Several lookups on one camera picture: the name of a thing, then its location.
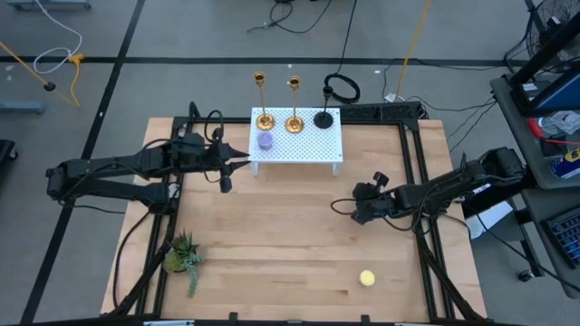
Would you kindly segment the gold candlestick holder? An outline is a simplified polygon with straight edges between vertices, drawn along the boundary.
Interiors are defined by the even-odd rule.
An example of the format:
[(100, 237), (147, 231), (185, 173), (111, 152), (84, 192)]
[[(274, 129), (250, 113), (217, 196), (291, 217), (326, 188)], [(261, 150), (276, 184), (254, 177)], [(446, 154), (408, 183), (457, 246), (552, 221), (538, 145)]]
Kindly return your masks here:
[(266, 75), (263, 72), (255, 72), (254, 80), (259, 90), (262, 106), (262, 113), (257, 118), (256, 125), (261, 130), (271, 130), (276, 123), (273, 116), (266, 112), (266, 98), (264, 93), (264, 84), (266, 82)]
[(286, 120), (285, 128), (288, 132), (296, 134), (303, 130), (304, 122), (296, 114), (297, 111), (297, 93), (300, 88), (301, 79), (298, 76), (291, 76), (288, 84), (293, 93), (293, 110), (292, 115)]

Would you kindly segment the blue yellow spray can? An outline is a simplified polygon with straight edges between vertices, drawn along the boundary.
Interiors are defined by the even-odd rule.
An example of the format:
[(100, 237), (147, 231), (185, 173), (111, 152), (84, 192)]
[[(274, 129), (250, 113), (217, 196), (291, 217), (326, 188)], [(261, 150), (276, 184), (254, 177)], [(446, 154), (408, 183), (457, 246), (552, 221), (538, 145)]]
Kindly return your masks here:
[(580, 174), (580, 148), (571, 150), (550, 163), (550, 171), (556, 176), (568, 179)]

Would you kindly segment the grey blue trolley foot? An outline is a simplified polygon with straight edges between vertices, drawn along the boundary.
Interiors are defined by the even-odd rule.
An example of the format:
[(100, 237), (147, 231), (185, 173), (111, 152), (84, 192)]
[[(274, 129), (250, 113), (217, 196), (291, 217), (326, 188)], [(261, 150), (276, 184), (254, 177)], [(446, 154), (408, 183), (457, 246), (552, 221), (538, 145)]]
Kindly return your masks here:
[(68, 8), (68, 7), (82, 7), (86, 10), (92, 10), (92, 3), (90, 0), (5, 0), (6, 3), (12, 6), (16, 11), (31, 11), (33, 9), (51, 8)]
[(37, 101), (0, 101), (0, 112), (43, 114), (44, 105)]

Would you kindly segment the blue screen monitor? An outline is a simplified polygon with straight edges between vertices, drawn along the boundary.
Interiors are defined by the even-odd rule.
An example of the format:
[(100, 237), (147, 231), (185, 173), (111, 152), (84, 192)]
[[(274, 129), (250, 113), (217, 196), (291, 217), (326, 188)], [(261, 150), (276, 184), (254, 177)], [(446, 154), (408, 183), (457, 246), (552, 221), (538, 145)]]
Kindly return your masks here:
[(510, 95), (520, 114), (525, 117), (580, 110), (580, 71), (571, 70), (555, 79), (517, 84)]

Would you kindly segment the black floor fan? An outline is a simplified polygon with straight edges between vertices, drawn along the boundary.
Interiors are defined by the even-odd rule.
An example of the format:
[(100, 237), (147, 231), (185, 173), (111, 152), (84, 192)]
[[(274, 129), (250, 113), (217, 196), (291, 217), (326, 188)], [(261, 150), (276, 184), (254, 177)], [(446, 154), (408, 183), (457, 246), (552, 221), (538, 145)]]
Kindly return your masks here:
[[(531, 24), (527, 28), (527, 53), (533, 57), (556, 33), (580, 12), (580, 0), (531, 0)], [(542, 68), (543, 72), (562, 73), (580, 61), (580, 34), (564, 46)]]

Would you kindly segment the clear plastic bag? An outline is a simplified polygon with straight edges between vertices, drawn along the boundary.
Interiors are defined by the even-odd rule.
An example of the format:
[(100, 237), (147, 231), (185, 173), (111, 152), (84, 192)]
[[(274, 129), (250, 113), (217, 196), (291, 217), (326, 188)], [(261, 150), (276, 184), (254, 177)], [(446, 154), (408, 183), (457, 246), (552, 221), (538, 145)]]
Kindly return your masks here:
[(538, 124), (549, 136), (561, 133), (573, 135), (580, 130), (580, 114), (574, 111), (558, 111), (550, 116), (540, 118)]

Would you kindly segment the green potted succulent plant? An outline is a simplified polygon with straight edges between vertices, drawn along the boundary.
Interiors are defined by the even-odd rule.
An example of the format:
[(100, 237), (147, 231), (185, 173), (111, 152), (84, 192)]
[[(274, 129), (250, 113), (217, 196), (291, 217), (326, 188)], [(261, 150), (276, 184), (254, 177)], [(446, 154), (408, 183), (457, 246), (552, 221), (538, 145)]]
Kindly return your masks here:
[(193, 298), (198, 286), (198, 265), (204, 262), (204, 257), (198, 254), (198, 244), (194, 243), (192, 233), (183, 231), (168, 245), (163, 269), (166, 273), (187, 273), (188, 297)]

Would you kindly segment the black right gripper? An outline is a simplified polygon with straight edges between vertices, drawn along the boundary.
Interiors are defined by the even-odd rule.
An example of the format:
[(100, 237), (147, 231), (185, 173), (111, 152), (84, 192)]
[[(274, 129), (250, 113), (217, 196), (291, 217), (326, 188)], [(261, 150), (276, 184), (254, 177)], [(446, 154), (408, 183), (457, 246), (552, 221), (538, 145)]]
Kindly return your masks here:
[(353, 189), (353, 198), (360, 200), (360, 211), (352, 212), (351, 219), (359, 225), (375, 218), (393, 216), (397, 212), (393, 197), (389, 193), (381, 193), (371, 183), (357, 183)]

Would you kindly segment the black keyboard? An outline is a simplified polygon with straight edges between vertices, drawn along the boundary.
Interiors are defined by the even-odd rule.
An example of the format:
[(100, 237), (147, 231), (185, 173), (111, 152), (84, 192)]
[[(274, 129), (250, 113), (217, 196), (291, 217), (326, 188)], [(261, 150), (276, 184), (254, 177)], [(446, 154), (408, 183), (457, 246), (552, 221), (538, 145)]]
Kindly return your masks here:
[(580, 207), (541, 222), (545, 233), (566, 264), (580, 266)]

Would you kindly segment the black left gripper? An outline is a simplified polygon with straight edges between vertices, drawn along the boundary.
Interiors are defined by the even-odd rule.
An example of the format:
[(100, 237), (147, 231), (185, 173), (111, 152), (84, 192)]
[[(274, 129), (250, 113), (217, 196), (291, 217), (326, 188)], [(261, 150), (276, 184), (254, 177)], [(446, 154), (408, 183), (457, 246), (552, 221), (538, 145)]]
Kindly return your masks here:
[(225, 176), (231, 176), (250, 161), (227, 163), (232, 158), (248, 158), (249, 154), (223, 143), (206, 139), (197, 133), (187, 134), (183, 139), (173, 139), (170, 144), (170, 163), (179, 173), (200, 173), (218, 171)]

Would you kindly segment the grey equipment cart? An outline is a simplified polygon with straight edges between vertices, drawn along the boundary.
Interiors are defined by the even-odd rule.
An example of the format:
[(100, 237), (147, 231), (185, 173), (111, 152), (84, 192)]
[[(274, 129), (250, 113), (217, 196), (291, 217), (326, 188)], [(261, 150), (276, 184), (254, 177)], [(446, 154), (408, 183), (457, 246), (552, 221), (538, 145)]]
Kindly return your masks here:
[(564, 180), (549, 171), (548, 160), (542, 157), (536, 138), (511, 98), (512, 88), (507, 79), (494, 79), (490, 86), (527, 163), (527, 175), (522, 181), (513, 186), (494, 188), (492, 194), (497, 201), (507, 200), (515, 195), (523, 197), (527, 216), (522, 221), (534, 224), (556, 275), (571, 283), (562, 285), (565, 294), (572, 299), (580, 299), (580, 267), (571, 268), (565, 262), (543, 227), (543, 223), (551, 218), (580, 214), (580, 178), (576, 181)]

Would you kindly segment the black power box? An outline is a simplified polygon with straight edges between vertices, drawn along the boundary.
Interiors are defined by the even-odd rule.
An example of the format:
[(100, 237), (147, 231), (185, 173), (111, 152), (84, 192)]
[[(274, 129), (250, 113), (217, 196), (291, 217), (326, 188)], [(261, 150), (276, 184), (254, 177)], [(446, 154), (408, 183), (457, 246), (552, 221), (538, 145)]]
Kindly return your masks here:
[(343, 120), (417, 120), (424, 115), (418, 101), (344, 105), (340, 112)]

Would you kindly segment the black chair caster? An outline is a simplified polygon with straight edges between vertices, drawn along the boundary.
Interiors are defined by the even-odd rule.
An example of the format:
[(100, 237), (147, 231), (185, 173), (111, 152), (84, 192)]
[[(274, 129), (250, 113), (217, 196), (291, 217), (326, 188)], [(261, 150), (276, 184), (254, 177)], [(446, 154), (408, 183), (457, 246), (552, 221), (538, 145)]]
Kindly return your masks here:
[(0, 163), (15, 160), (18, 153), (15, 149), (15, 142), (9, 139), (0, 139)]

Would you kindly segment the white perforated metal shelf riser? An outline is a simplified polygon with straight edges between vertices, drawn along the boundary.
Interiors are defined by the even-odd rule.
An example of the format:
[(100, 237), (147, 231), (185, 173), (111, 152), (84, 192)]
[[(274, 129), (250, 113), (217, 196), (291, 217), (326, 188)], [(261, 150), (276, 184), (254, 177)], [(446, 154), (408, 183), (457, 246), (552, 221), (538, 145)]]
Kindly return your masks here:
[(328, 129), (319, 129), (314, 125), (314, 116), (320, 108), (298, 108), (297, 116), (304, 122), (304, 128), (299, 133), (291, 133), (285, 127), (285, 122), (293, 116), (292, 108), (266, 108), (266, 112), (275, 118), (275, 126), (268, 131), (273, 140), (271, 149), (261, 149), (258, 145), (258, 135), (261, 130), (256, 121), (262, 109), (251, 109), (251, 127), (248, 141), (250, 167), (255, 176), (259, 173), (260, 163), (290, 163), (290, 164), (331, 164), (333, 175), (340, 175), (343, 164), (343, 140), (341, 112), (338, 108), (327, 109), (333, 117), (333, 124)]

